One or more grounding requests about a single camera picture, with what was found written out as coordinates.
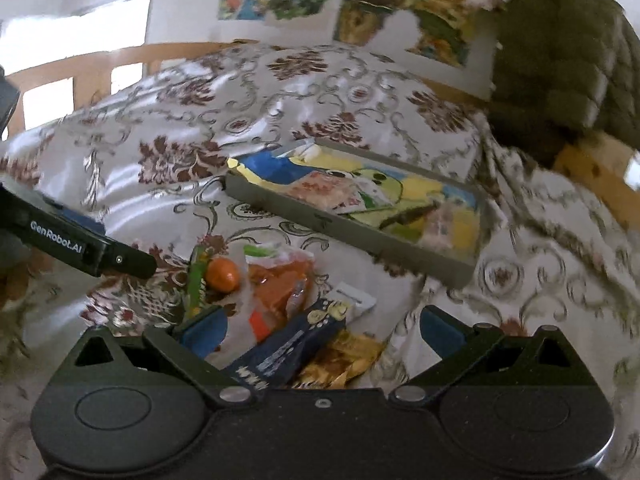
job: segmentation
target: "bright window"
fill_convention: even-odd
[[[118,0],[75,16],[11,20],[2,26],[0,64],[6,74],[11,74],[65,57],[142,45],[150,3],[151,0]],[[111,91],[120,91],[141,78],[141,64],[118,67],[111,75]],[[71,111],[70,81],[46,85],[24,96],[27,129]]]

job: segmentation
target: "gold wrapper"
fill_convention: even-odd
[[[341,390],[377,360],[385,345],[342,330],[298,375],[293,388]]]

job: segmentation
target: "box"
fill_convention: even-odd
[[[423,170],[395,159],[377,155],[351,146],[337,144],[324,139],[315,140],[321,148],[328,148],[346,156],[364,159],[376,165],[390,167],[411,177],[425,177],[472,195],[475,199],[476,214],[479,219],[478,235],[472,251],[467,257],[453,257],[447,251],[434,251],[409,242],[396,235],[360,223],[351,218],[320,210],[308,203],[286,196],[273,189],[251,183],[239,171],[238,161],[230,161],[230,171],[226,176],[226,193],[236,200],[264,209],[313,231],[333,237],[356,248],[367,251],[381,260],[404,267],[415,274],[427,274],[440,280],[450,288],[463,288],[471,279],[478,262],[484,241],[490,232],[490,212],[486,195],[481,189],[462,184],[431,171]]]

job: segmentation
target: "bed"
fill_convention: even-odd
[[[24,124],[18,107],[12,136],[0,145],[0,171],[100,219],[111,237],[153,254],[158,271],[146,283],[96,279],[39,254],[24,267],[20,297],[4,298],[0,311],[2,480],[43,471],[30,409],[88,325],[133,335],[175,324],[196,243],[242,261],[245,243],[267,241],[315,254],[316,295],[344,281],[377,298],[353,329],[388,344],[354,386],[388,392],[437,361],[417,324],[425,304],[511,335],[560,326],[616,414],[603,468],[612,479],[640,478],[640,240],[595,195],[499,146],[478,100],[425,83],[388,57],[338,43],[152,47],[154,54],[101,53],[14,76],[23,91],[74,76],[76,111],[15,135]],[[162,69],[171,56],[191,60]],[[110,69],[131,62],[148,63],[148,75],[102,98]],[[494,228],[471,283],[447,290],[226,196],[228,156],[305,137],[482,186],[494,201]],[[248,288],[222,303],[229,332],[209,359],[217,366],[255,343]]]

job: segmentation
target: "metal screw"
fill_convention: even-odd
[[[332,402],[329,399],[318,399],[316,400],[316,408],[320,408],[322,410],[325,410],[327,408],[330,408],[332,405]]]
[[[402,402],[422,402],[427,394],[420,386],[400,386],[394,391],[396,399],[402,400]]]
[[[229,386],[220,392],[220,399],[232,404],[242,404],[251,399],[251,392],[244,386]]]

